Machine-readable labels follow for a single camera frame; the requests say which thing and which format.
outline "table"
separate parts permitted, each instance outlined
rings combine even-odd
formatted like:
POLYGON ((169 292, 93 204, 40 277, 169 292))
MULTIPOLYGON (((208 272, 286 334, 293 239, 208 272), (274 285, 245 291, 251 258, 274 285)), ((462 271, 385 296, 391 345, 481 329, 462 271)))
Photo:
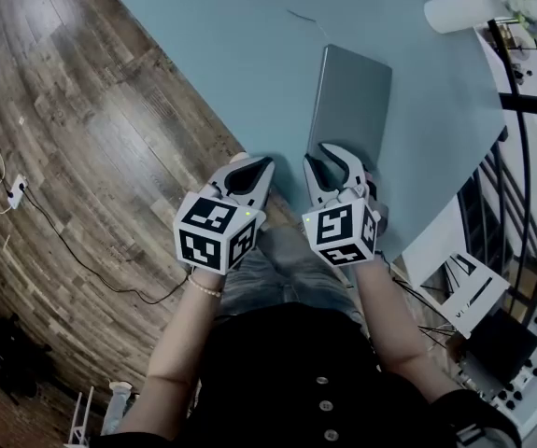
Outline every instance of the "table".
POLYGON ((122 0, 225 125, 276 160, 276 186, 309 206, 302 157, 328 43, 393 69, 376 181, 395 259, 456 194, 504 126, 473 31, 438 35, 428 0, 122 0), (304 20, 292 15, 314 19, 304 20))

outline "power outlet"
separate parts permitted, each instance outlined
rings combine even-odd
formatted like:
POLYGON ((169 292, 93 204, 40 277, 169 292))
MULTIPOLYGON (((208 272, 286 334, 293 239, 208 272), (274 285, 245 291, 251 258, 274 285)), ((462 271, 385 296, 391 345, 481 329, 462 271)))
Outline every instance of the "power outlet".
POLYGON ((26 189, 27 179, 25 179, 25 176, 23 175, 18 175, 15 178, 13 187, 10 189, 10 195, 8 196, 8 205, 10 205, 13 209, 17 209, 19 207, 19 203, 21 202, 21 198, 23 197, 23 191, 26 189))

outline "beaded bracelet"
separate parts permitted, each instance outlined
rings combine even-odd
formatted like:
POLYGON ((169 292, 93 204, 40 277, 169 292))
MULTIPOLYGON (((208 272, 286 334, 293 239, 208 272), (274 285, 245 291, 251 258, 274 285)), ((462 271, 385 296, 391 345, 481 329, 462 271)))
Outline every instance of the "beaded bracelet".
POLYGON ((193 280, 193 278, 191 276, 187 277, 187 280, 190 281, 190 283, 193 285, 193 286, 196 286, 197 288, 199 288, 202 292, 204 292, 204 294, 208 294, 208 295, 211 295, 211 296, 214 296, 214 297, 222 297, 222 292, 218 292, 217 290, 210 290, 209 288, 205 288, 204 286, 200 286, 197 282, 195 282, 193 280))

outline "leg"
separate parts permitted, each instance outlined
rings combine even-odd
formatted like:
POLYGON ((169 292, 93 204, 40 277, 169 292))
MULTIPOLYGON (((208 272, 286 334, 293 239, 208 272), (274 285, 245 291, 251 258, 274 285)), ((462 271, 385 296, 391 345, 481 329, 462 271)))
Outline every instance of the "leg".
POLYGON ((338 310, 363 325, 363 317, 348 290, 330 266, 314 254, 299 231, 291 227, 271 229, 259 239, 258 248, 277 272, 289 278, 293 300, 288 301, 338 310))
POLYGON ((227 275, 217 320, 283 303, 286 282, 260 250, 252 250, 239 270, 227 275))

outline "black shirt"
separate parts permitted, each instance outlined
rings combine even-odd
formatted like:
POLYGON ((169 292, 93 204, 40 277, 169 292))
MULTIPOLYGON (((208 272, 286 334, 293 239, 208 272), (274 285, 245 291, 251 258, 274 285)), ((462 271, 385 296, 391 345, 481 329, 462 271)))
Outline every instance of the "black shirt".
MULTIPOLYGON (((248 312, 214 329, 201 382, 176 445, 457 446, 462 430, 468 439, 497 434, 519 445, 511 422, 474 392, 429 404, 407 380, 378 370, 358 324, 300 303, 248 312)), ((171 443, 142 433, 92 440, 92 448, 123 444, 171 443)))

